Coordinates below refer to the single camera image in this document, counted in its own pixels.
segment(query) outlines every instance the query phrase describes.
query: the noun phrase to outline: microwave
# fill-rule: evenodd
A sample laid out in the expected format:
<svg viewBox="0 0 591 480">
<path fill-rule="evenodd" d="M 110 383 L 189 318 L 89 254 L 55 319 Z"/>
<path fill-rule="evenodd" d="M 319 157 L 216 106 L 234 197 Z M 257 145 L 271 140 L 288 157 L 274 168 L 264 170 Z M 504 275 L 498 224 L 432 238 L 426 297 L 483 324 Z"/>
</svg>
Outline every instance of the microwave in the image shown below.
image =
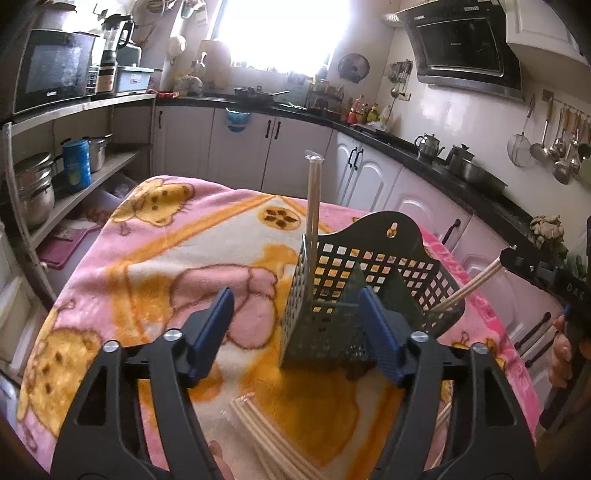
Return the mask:
<svg viewBox="0 0 591 480">
<path fill-rule="evenodd" d="M 523 101 L 521 65 L 498 0 L 435 0 L 399 12 L 421 83 Z"/>
<path fill-rule="evenodd" d="M 25 30 L 3 65 L 1 119 L 96 93 L 100 58 L 96 35 L 62 30 Z"/>
</svg>

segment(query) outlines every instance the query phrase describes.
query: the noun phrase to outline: frying pan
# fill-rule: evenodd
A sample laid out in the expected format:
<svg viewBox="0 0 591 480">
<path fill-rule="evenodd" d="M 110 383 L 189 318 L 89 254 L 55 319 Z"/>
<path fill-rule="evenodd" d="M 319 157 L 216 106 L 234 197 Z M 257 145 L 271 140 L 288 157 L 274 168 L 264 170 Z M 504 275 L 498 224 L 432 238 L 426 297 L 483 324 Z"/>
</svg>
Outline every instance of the frying pan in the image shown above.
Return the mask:
<svg viewBox="0 0 591 480">
<path fill-rule="evenodd" d="M 265 92 L 258 92 L 254 88 L 234 88 L 234 94 L 236 95 L 236 100 L 241 102 L 247 103 L 256 103 L 258 105 L 269 105 L 270 103 L 275 103 L 275 97 L 278 95 L 283 95 L 284 93 L 289 93 L 289 90 L 284 90 L 283 92 L 277 93 L 265 93 Z"/>
</svg>

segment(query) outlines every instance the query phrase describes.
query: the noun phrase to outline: window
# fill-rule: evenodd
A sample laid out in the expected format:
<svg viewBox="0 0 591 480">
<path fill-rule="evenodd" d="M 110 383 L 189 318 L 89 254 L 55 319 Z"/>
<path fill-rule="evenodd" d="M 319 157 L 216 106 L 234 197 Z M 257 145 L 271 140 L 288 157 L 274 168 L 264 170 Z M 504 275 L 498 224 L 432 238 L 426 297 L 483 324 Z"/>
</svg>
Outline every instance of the window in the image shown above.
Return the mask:
<svg viewBox="0 0 591 480">
<path fill-rule="evenodd" d="M 349 0 L 223 0 L 215 37 L 232 62 L 314 76 L 332 59 L 349 22 Z"/>
</svg>

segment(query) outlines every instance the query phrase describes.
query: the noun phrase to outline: dish rack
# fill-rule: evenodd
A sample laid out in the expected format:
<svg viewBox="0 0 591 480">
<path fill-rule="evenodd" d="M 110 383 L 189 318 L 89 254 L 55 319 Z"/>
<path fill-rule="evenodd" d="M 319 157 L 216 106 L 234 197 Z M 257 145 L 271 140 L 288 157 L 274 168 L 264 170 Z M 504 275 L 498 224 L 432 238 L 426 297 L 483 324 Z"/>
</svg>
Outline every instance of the dish rack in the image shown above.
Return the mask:
<svg viewBox="0 0 591 480">
<path fill-rule="evenodd" d="M 281 367 L 371 366 L 375 358 L 358 316 L 359 292 L 366 286 L 411 328 L 435 337 L 464 313 L 463 300 L 443 313 L 427 313 L 459 286 L 425 252 L 419 227 L 402 213 L 376 212 L 320 235 L 313 276 L 303 237 L 281 322 Z"/>
</svg>

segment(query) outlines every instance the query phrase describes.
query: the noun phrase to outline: fleece blanket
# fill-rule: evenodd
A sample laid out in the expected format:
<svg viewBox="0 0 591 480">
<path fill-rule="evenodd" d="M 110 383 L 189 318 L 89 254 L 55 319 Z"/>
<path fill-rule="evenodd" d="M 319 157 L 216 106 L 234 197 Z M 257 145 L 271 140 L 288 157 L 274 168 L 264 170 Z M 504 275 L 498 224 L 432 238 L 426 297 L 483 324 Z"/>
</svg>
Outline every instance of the fleece blanket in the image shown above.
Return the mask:
<svg viewBox="0 0 591 480">
<path fill-rule="evenodd" d="M 374 368 L 351 381 L 343 371 L 278 368 L 280 320 L 306 228 L 306 202 L 202 180 L 157 177 L 117 208 L 59 295 L 28 361 L 17 432 L 49 470 L 61 424 L 101 345 L 151 342 L 206 308 L 223 286 L 235 314 L 209 376 L 189 391 L 208 441 L 217 440 L 237 478 L 266 478 L 252 445 L 229 417 L 229 402 L 254 401 L 303 455 L 329 478 L 362 480 L 374 467 L 397 416 L 403 391 Z M 321 233 L 366 215 L 320 208 Z M 449 251 L 422 231 L 427 252 L 459 284 L 469 281 Z M 496 356 L 530 428 L 540 406 L 525 366 L 478 294 L 439 341 L 467 348 L 483 342 Z M 150 386 L 139 384 L 142 419 L 155 465 L 166 468 Z M 450 401 L 443 385 L 440 408 Z M 444 432 L 436 433 L 436 459 Z"/>
</svg>

